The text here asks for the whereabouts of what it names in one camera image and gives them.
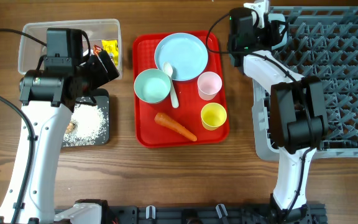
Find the gray basket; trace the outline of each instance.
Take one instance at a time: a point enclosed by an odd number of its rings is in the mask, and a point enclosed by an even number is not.
[[[273,56],[294,72],[323,82],[329,132],[314,159],[358,157],[358,7],[271,7],[284,14],[288,41]],[[255,147],[264,160],[277,161],[270,138],[269,94],[254,81]]]

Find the carrot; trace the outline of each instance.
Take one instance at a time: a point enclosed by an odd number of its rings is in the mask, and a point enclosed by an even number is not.
[[[176,131],[177,133],[188,138],[189,140],[197,141],[197,136],[195,136],[193,133],[189,132],[189,130],[187,130],[181,124],[176,122],[174,119],[170,118],[165,113],[157,113],[157,115],[155,115],[154,121],[161,126],[164,126],[164,127],[169,128],[173,131]]]

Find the spoon handle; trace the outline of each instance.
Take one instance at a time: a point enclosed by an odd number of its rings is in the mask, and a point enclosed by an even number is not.
[[[172,107],[178,108],[178,107],[179,107],[179,101],[178,101],[178,97],[177,97],[177,93],[176,93],[176,91],[175,91],[175,88],[173,87],[173,82],[172,82],[172,80],[171,80],[171,91],[170,91],[170,95],[171,95]]]

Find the wooden table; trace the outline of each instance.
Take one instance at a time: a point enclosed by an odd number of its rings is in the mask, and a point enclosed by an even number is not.
[[[104,87],[112,96],[111,140],[98,147],[62,150],[55,205],[103,198],[110,205],[187,206],[218,202],[268,203],[277,179],[276,162],[255,153],[252,81],[222,56],[231,132],[221,144],[149,150],[135,139],[131,47],[135,38],[156,32],[209,29],[242,1],[116,1],[101,3],[0,4],[0,28],[22,30],[29,22],[116,18],[121,23],[124,79]],[[358,1],[272,1],[274,5],[358,5]],[[229,26],[213,31],[226,45]],[[0,95],[19,106],[17,52],[20,37],[0,34]],[[20,118],[0,103],[0,205],[11,179]],[[358,223],[358,159],[314,161],[307,198],[325,203],[330,223]]]

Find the green bowl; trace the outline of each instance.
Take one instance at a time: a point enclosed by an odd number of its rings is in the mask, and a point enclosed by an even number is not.
[[[160,103],[171,90],[171,80],[163,71],[151,68],[136,77],[134,89],[140,100],[146,103]]]

